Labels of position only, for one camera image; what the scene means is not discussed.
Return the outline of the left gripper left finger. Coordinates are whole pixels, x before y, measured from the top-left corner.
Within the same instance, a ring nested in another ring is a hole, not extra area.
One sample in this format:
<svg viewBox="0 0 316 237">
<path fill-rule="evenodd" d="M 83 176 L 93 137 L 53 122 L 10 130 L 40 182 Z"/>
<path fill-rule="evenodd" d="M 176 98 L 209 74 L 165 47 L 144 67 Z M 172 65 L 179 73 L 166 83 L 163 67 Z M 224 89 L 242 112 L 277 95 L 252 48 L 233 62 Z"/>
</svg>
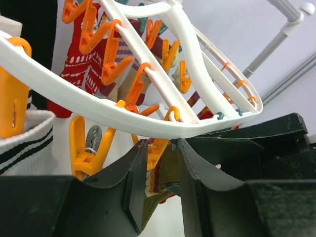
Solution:
<svg viewBox="0 0 316 237">
<path fill-rule="evenodd" d="M 148 142 L 84 179 L 90 197 L 82 219 L 84 235 L 138 235 L 141 231 Z"/>
</svg>

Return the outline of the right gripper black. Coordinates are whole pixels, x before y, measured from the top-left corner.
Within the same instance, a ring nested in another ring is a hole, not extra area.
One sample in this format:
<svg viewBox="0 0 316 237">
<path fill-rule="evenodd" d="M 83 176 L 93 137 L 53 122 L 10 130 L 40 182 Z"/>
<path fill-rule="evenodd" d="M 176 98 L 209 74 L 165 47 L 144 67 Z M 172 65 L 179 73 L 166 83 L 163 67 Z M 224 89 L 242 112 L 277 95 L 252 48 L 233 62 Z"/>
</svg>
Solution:
<svg viewBox="0 0 316 237">
<path fill-rule="evenodd" d="M 240 179 L 315 179 L 316 145 L 303 118 L 291 113 L 260 124 L 192 138 L 192 148 Z"/>
</svg>

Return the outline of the black sock pair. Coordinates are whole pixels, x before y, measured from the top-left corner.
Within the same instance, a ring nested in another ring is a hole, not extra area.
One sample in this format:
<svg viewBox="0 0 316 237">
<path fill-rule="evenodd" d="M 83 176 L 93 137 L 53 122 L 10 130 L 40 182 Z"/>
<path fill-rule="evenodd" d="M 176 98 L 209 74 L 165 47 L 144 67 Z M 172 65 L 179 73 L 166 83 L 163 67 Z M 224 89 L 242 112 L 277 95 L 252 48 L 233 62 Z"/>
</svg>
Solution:
<svg viewBox="0 0 316 237">
<path fill-rule="evenodd" d="M 58 3 L 56 0 L 2 0 L 2 16 L 22 24 L 20 37 L 32 48 L 32 59 L 52 68 Z"/>
</svg>

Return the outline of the white metal drying rack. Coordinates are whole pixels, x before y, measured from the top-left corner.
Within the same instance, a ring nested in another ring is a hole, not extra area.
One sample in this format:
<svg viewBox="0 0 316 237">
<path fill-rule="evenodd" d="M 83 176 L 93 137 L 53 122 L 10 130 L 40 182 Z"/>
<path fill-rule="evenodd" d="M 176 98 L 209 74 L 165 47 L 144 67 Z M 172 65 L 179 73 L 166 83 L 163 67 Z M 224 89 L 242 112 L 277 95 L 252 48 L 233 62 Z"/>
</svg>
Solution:
<svg viewBox="0 0 316 237">
<path fill-rule="evenodd" d="M 296 9 L 288 0 L 269 0 L 282 15 L 287 19 L 280 32 L 272 41 L 262 50 L 261 53 L 247 66 L 242 72 L 246 78 L 249 78 L 262 65 L 262 63 L 303 23 L 304 18 L 312 16 L 316 7 L 309 2 L 303 3 L 299 9 Z"/>
</svg>

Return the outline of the cream fluffy sock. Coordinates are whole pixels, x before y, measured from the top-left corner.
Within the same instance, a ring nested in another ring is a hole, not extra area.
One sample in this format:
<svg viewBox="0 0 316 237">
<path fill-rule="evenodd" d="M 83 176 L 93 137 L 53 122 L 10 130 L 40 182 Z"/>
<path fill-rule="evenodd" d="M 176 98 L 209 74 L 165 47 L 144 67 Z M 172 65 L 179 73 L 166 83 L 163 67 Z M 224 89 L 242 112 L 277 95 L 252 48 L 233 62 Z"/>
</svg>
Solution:
<svg viewBox="0 0 316 237">
<path fill-rule="evenodd" d="M 170 46 L 168 39 L 162 40 L 161 65 L 167 73 L 171 68 L 175 67 L 180 60 L 179 48 L 179 40 L 174 41 L 172 46 Z M 175 73 L 172 74 L 172 78 L 175 86 L 180 89 L 180 66 L 178 66 Z"/>
</svg>

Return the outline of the olive striped sock pair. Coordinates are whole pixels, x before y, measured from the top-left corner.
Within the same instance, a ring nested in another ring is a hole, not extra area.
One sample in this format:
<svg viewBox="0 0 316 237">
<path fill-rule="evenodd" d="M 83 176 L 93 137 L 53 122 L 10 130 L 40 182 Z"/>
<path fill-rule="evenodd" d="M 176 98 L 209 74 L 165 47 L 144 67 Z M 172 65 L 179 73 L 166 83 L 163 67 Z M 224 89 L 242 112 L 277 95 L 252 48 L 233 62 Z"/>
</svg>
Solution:
<svg viewBox="0 0 316 237">
<path fill-rule="evenodd" d="M 144 230 L 157 206 L 174 194 L 166 184 L 180 180 L 177 152 L 168 143 L 156 167 L 147 171 L 141 230 Z"/>
</svg>

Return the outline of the grey sock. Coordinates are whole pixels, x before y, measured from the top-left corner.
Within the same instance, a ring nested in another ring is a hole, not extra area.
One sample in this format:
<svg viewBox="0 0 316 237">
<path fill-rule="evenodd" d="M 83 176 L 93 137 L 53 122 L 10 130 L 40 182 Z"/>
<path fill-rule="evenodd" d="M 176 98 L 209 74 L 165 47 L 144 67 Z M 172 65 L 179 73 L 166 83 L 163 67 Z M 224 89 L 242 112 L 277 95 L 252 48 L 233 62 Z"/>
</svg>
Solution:
<svg viewBox="0 0 316 237">
<path fill-rule="evenodd" d="M 94 159 L 96 158 L 100 143 L 102 140 L 102 129 L 98 125 L 93 125 L 86 136 L 85 140 L 85 151 L 89 154 L 90 156 L 90 162 L 91 162 L 91 168 L 92 171 L 95 173 L 96 168 L 94 168 Z"/>
</svg>

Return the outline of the beige purple striped sock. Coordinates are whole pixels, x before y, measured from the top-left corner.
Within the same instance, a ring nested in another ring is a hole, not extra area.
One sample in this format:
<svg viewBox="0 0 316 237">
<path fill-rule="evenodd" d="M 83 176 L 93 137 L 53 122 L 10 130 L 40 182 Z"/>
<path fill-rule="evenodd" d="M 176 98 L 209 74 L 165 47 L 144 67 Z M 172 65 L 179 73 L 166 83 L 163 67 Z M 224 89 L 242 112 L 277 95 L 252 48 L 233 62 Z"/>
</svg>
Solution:
<svg viewBox="0 0 316 237">
<path fill-rule="evenodd" d="M 116 38 L 118 39 L 119 43 L 118 43 L 118 51 L 117 51 L 115 63 L 118 64 L 123 59 L 129 56 L 133 56 L 133 53 L 127 46 L 124 39 L 119 34 L 117 34 Z M 101 95 L 115 102 L 117 102 L 120 99 L 125 99 L 130 90 L 131 84 L 134 81 L 134 78 L 139 69 L 139 66 L 140 64 L 135 59 L 125 77 L 122 74 L 118 78 L 116 78 L 116 80 L 112 84 L 109 84 L 109 85 L 101 84 L 99 88 L 99 92 L 101 93 Z M 144 87 L 141 91 L 139 98 L 136 101 L 137 106 L 140 106 L 143 104 L 144 99 L 145 99 L 145 91 L 150 84 L 150 80 L 147 76 L 141 76 L 141 81 L 144 83 Z"/>
</svg>

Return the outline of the white striped sock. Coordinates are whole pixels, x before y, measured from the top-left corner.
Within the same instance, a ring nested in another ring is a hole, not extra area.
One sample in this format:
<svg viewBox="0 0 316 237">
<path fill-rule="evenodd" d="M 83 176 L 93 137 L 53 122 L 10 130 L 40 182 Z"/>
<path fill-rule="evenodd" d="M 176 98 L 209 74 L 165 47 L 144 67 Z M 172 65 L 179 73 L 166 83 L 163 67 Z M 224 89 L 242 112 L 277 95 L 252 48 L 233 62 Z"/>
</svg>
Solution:
<svg viewBox="0 0 316 237">
<path fill-rule="evenodd" d="M 13 53 L 32 55 L 29 43 L 21 38 L 22 23 L 0 18 L 0 174 L 2 176 L 51 175 L 57 166 L 52 153 L 55 114 L 31 110 L 32 90 L 7 71 L 5 60 Z"/>
</svg>

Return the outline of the red patterned sock pair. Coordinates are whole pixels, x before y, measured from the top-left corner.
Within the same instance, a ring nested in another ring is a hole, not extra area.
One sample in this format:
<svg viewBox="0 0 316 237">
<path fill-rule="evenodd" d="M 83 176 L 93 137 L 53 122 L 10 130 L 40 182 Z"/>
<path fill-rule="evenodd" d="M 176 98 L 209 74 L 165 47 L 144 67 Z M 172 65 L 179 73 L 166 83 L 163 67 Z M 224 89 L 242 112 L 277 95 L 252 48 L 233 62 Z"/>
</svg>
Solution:
<svg viewBox="0 0 316 237">
<path fill-rule="evenodd" d="M 60 77 L 78 88 L 101 99 L 118 100 L 117 78 L 110 85 L 101 82 L 102 66 L 108 34 L 87 55 L 79 51 L 79 40 L 82 30 L 84 13 L 74 20 L 72 41 L 70 43 L 64 69 Z"/>
</svg>

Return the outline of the purple orange striped sock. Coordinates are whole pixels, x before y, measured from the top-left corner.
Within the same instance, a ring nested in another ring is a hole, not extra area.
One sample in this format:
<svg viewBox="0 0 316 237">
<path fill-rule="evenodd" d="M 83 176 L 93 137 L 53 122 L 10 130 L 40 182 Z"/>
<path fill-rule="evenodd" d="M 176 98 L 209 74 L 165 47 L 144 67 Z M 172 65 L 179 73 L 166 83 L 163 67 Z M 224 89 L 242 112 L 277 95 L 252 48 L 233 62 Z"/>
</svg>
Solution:
<svg viewBox="0 0 316 237">
<path fill-rule="evenodd" d="M 195 91 L 187 99 L 187 103 L 189 104 L 190 107 L 195 106 L 198 101 L 200 101 L 200 96 L 199 96 L 197 91 Z M 200 107 L 197 107 L 197 117 L 200 120 L 210 119 L 213 116 L 214 116 L 214 114 L 210 111 L 210 109 L 206 105 L 203 105 L 203 106 L 200 105 Z"/>
</svg>

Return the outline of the yellow clothespin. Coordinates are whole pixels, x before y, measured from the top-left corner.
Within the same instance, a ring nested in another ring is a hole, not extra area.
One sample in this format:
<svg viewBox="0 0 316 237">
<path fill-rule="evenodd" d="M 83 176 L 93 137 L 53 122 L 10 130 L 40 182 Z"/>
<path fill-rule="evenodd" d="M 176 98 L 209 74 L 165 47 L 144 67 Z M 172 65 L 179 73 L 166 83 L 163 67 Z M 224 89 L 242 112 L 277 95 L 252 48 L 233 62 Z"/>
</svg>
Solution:
<svg viewBox="0 0 316 237">
<path fill-rule="evenodd" d="M 92 176 L 102 169 L 116 130 L 105 133 L 94 125 L 85 134 L 85 120 L 75 116 L 69 124 L 69 147 L 72 174 L 79 180 Z"/>
</svg>

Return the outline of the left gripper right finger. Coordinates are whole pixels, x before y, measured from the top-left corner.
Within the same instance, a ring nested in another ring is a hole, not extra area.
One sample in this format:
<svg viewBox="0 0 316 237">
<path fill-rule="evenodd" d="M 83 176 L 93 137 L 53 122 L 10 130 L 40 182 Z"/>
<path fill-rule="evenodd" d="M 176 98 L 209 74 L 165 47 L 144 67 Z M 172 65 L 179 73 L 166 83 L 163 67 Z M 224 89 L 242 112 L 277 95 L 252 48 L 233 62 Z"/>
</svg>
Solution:
<svg viewBox="0 0 316 237">
<path fill-rule="evenodd" d="M 241 214 L 245 183 L 216 168 L 178 139 L 181 204 L 187 237 L 247 237 Z"/>
</svg>

